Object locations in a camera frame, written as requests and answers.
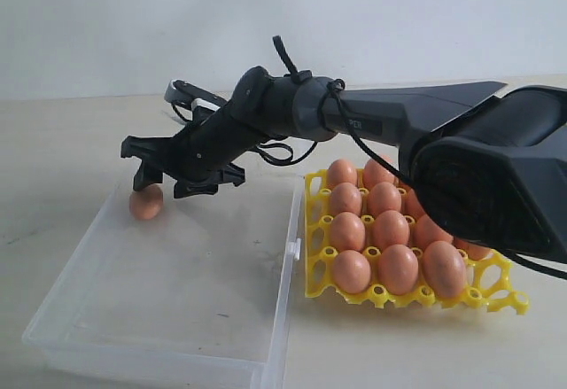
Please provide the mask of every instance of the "yellow egg tray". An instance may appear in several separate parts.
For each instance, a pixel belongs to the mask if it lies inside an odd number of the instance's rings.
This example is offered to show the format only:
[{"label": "yellow egg tray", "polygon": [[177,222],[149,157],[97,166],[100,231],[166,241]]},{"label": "yellow egg tray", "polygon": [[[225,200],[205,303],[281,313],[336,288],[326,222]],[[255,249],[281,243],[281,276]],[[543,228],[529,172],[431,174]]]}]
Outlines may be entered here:
[{"label": "yellow egg tray", "polygon": [[[358,169],[358,172],[359,181],[362,181],[362,169]],[[492,254],[485,259],[473,261],[467,256],[466,252],[459,249],[459,253],[465,259],[469,273],[472,271],[472,277],[469,278],[465,290],[459,297],[454,299],[440,299],[423,278],[421,272],[422,251],[420,249],[412,247],[420,264],[419,283],[416,289],[403,296],[396,296],[389,293],[378,281],[376,264],[377,261],[380,260],[380,251],[367,243],[368,246],[364,249],[362,254],[368,259],[372,267],[372,280],[369,288],[365,292],[358,294],[349,294],[340,290],[334,285],[330,271],[331,264],[338,255],[338,251],[329,243],[329,226],[333,218],[328,214],[330,190],[325,188],[327,186],[326,175],[326,170],[320,170],[317,173],[307,174],[305,177],[306,234],[304,246],[306,297],[319,297],[327,288],[332,287],[337,293],[342,295],[349,304],[360,305],[362,302],[369,300],[375,307],[379,308],[384,308],[384,305],[388,302],[391,302],[395,307],[406,307],[415,301],[424,307],[440,304],[443,308],[449,308],[464,304],[473,308],[485,307],[487,312],[496,312],[505,307],[514,308],[519,315],[524,315],[528,311],[530,303],[527,295],[523,292],[515,291],[510,282],[512,262],[495,250],[492,250]],[[319,181],[314,192],[312,184],[316,184],[316,180]],[[398,189],[402,194],[402,198],[404,198],[407,195],[406,190],[399,185]],[[366,197],[369,191],[363,187],[360,188],[360,191],[363,198],[361,218],[368,230],[369,226],[374,222],[372,216],[365,214]],[[413,234],[413,227],[416,220],[408,215],[406,215],[406,218],[409,222],[410,231]],[[481,285],[482,277],[485,272],[493,266],[500,269],[500,277],[489,287],[483,287]]]}]

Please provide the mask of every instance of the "brown egg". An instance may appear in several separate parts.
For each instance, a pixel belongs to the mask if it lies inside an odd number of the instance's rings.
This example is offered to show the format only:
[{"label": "brown egg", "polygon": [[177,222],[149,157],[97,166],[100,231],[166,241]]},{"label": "brown egg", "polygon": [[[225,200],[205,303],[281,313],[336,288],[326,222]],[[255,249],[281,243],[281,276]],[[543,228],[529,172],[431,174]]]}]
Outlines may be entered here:
[{"label": "brown egg", "polygon": [[483,245],[473,245],[467,241],[461,240],[460,238],[456,238],[454,240],[454,246],[457,249],[461,249],[467,253],[470,259],[473,261],[481,261],[486,256],[490,254],[492,249],[489,247],[484,247]]},{"label": "brown egg", "polygon": [[329,242],[339,252],[356,250],[360,252],[366,244],[366,228],[361,218],[351,212],[335,216],[329,227]]},{"label": "brown egg", "polygon": [[425,211],[422,205],[417,199],[416,192],[414,190],[409,190],[406,196],[406,203],[404,205],[404,213],[413,217],[416,221],[425,215]]},{"label": "brown egg", "polygon": [[333,261],[331,274],[338,288],[343,292],[356,294],[369,287],[372,270],[362,253],[345,250]]},{"label": "brown egg", "polygon": [[155,218],[163,208],[163,191],[156,183],[141,191],[132,191],[129,201],[130,213],[140,221]]},{"label": "brown egg", "polygon": [[340,183],[358,183],[356,167],[347,159],[335,160],[327,169],[327,188],[332,190]]},{"label": "brown egg", "polygon": [[362,194],[352,183],[340,183],[329,195],[329,214],[337,216],[341,212],[361,215]]},{"label": "brown egg", "polygon": [[386,210],[401,211],[401,194],[393,183],[377,183],[366,199],[368,213],[377,217]]},{"label": "brown egg", "polygon": [[[392,163],[392,159],[389,157],[382,156],[382,158],[388,163]],[[362,171],[362,184],[364,185],[364,188],[372,190],[377,183],[383,182],[394,183],[395,176],[386,170],[385,167],[382,167],[380,163],[370,159],[366,162],[364,170]]]},{"label": "brown egg", "polygon": [[425,214],[417,220],[414,227],[414,242],[417,247],[425,251],[428,245],[434,241],[452,243],[453,236],[445,232],[429,215]]},{"label": "brown egg", "polygon": [[459,296],[467,284],[467,266],[457,249],[446,241],[427,246],[422,256],[423,277],[440,298]]},{"label": "brown egg", "polygon": [[401,296],[416,287],[419,262],[406,245],[391,245],[379,256],[377,273],[388,292]]},{"label": "brown egg", "polygon": [[389,245],[407,245],[409,224],[406,217],[395,210],[386,210],[372,224],[372,242],[383,251]]}]

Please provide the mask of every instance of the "transparent plastic box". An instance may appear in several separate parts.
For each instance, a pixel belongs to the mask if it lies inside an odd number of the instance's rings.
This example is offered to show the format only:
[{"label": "transparent plastic box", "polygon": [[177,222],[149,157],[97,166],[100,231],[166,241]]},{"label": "transparent plastic box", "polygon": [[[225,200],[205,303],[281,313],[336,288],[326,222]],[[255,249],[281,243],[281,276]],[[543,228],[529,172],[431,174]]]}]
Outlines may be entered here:
[{"label": "transparent plastic box", "polygon": [[[309,144],[295,142],[297,154]],[[123,174],[23,341],[51,367],[158,387],[281,387],[303,167],[245,155],[246,183],[137,222]]]}]

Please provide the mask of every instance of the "white table surface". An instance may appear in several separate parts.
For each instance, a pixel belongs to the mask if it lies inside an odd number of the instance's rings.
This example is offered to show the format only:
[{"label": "white table surface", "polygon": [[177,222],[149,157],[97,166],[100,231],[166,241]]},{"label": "white table surface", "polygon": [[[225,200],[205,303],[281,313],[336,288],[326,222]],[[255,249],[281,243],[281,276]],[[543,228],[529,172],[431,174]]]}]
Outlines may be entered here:
[{"label": "white table surface", "polygon": [[[567,75],[505,82],[567,87]],[[124,136],[179,128],[163,113],[160,96],[0,102],[0,387],[147,387],[50,370],[20,338],[110,193]],[[308,166],[336,157],[366,160],[338,136]],[[532,298],[528,315],[431,314],[349,307],[331,292],[303,299],[301,270],[292,281],[286,389],[551,387],[567,379],[567,283],[514,267],[515,286]]]}]

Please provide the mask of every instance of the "black robotic arm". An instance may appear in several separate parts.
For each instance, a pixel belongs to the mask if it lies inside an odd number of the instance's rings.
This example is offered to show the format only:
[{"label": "black robotic arm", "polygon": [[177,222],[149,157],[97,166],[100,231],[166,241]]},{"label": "black robotic arm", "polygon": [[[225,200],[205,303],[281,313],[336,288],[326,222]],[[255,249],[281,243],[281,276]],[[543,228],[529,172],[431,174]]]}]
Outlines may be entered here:
[{"label": "black robotic arm", "polygon": [[[177,181],[176,198],[214,194],[219,184],[245,181],[232,163],[245,152],[278,166],[305,158],[267,159],[268,141],[297,137],[315,147],[345,133],[414,188],[447,232],[567,277],[518,256],[567,263],[567,90],[528,86],[496,97],[501,82],[346,90],[341,80],[298,71],[279,36],[274,44],[289,73],[251,68],[229,100],[170,83],[166,101],[192,110],[192,120],[172,137],[123,141],[121,156],[142,161],[135,191],[167,174]],[[218,109],[194,106],[198,98]],[[362,139],[397,147],[398,169]]]}]

